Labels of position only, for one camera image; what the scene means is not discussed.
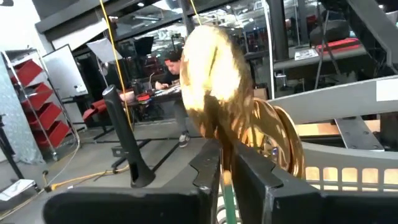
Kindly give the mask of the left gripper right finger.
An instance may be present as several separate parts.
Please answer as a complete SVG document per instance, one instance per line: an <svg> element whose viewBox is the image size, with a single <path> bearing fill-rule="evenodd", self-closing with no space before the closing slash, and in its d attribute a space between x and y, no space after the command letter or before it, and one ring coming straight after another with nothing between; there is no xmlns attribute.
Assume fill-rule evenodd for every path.
<svg viewBox="0 0 398 224"><path fill-rule="evenodd" d="M398 224L398 193L318 190L240 142L234 156L242 224Z"/></svg>

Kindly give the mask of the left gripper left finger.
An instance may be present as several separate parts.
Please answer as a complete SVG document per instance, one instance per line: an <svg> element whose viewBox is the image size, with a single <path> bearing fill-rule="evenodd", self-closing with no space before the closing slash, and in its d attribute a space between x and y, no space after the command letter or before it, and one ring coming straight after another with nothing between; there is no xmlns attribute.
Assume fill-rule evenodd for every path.
<svg viewBox="0 0 398 224"><path fill-rule="evenodd" d="M50 197L45 224L215 224L220 143L209 140L159 188L79 187Z"/></svg>

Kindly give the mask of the gold spoon green handle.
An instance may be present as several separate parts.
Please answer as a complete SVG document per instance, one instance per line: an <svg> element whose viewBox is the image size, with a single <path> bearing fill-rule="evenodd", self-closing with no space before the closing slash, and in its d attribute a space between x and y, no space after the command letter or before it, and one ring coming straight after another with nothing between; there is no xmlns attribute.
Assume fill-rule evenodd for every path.
<svg viewBox="0 0 398 224"><path fill-rule="evenodd" d="M274 109L283 124L287 141L287 149L279 152L278 164L293 176L305 180L304 150L295 124L283 108L274 106Z"/></svg>
<svg viewBox="0 0 398 224"><path fill-rule="evenodd" d="M260 98L253 99L251 131L254 147L264 157L292 172L292 153L285 126L276 110Z"/></svg>
<svg viewBox="0 0 398 224"><path fill-rule="evenodd" d="M188 36L180 66L185 109L200 134L221 143L226 224L237 224L233 195L235 120L252 106L251 78L240 50L225 30L200 25Z"/></svg>

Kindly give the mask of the red padded chair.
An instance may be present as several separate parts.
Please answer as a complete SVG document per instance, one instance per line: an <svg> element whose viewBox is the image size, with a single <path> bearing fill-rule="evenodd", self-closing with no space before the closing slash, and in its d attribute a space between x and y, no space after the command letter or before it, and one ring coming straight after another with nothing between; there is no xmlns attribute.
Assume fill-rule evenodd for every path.
<svg viewBox="0 0 398 224"><path fill-rule="evenodd" d="M90 107L83 113L83 121L87 121L95 114L100 114L106 111L106 104L104 100L99 100L90 105Z"/></svg>

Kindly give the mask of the dark work desk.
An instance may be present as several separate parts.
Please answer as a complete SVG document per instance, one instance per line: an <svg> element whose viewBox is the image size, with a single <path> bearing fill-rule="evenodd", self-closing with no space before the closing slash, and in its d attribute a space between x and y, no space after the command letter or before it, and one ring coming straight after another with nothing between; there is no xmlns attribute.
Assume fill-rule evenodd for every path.
<svg viewBox="0 0 398 224"><path fill-rule="evenodd" d="M175 101L175 100L181 100L182 99L182 94L181 94L181 89L180 85L174 85L168 89L164 90L156 90L150 93L152 99L150 102L146 104L140 104L137 102L136 97L132 101L128 101L127 105L131 107L136 107L138 105L148 105L149 103L165 103L168 101Z"/></svg>

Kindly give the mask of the red bin shelf rack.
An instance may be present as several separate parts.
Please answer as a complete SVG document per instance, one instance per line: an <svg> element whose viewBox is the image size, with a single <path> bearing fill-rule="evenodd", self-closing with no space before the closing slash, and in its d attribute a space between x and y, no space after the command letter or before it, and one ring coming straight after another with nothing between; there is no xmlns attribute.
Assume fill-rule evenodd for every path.
<svg viewBox="0 0 398 224"><path fill-rule="evenodd" d="M39 151L58 161L57 149L70 127L43 58L37 49L3 50L1 55Z"/></svg>

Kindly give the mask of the person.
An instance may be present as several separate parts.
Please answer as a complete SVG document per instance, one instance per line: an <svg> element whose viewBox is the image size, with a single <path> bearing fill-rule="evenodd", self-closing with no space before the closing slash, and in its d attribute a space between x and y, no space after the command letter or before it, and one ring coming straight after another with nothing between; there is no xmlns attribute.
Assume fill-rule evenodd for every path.
<svg viewBox="0 0 398 224"><path fill-rule="evenodd" d="M168 71L160 81L155 82L156 90L163 90L170 87L174 83L178 83L180 80L180 64L181 64L182 49L176 51L170 51L165 56L165 65ZM190 135L187 129L187 112L182 99L177 99L174 102L174 115L177 122L177 126L181 132L179 137L179 147L185 147L189 140Z"/></svg>

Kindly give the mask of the white board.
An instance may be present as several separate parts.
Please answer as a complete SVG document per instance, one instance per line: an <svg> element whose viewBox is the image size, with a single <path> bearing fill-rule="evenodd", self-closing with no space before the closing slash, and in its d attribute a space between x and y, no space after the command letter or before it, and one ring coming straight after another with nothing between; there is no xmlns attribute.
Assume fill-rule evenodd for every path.
<svg viewBox="0 0 398 224"><path fill-rule="evenodd" d="M68 44L42 57L61 99L87 95L88 90Z"/></svg>

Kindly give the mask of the white tilted panel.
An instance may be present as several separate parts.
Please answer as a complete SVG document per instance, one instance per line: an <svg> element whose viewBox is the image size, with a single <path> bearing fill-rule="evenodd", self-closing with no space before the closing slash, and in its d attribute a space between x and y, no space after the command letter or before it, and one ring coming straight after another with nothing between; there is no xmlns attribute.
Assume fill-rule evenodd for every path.
<svg viewBox="0 0 398 224"><path fill-rule="evenodd" d="M123 58L118 51L114 56L113 46L107 38L89 42L86 45L104 63L113 63L115 60Z"/></svg>

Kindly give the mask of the black stand post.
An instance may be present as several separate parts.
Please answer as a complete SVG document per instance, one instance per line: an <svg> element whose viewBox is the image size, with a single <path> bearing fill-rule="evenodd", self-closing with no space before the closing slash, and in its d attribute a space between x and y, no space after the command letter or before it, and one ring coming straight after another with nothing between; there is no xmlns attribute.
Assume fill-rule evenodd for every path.
<svg viewBox="0 0 398 224"><path fill-rule="evenodd" d="M117 89L114 85L110 85L103 90L102 95L109 117L121 143L124 157L129 164L131 187L145 187L155 179L155 174L141 156Z"/></svg>

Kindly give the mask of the black aluminium table frame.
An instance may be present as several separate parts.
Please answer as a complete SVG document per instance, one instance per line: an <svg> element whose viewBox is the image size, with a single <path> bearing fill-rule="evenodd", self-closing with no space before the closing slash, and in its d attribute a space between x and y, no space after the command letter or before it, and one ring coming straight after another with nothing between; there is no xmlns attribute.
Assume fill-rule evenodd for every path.
<svg viewBox="0 0 398 224"><path fill-rule="evenodd" d="M370 151L398 151L398 26L377 0L336 0L368 55L375 61L375 79L362 82L369 93L363 100L376 114L379 131L372 131L361 115L336 118L345 147Z"/></svg>

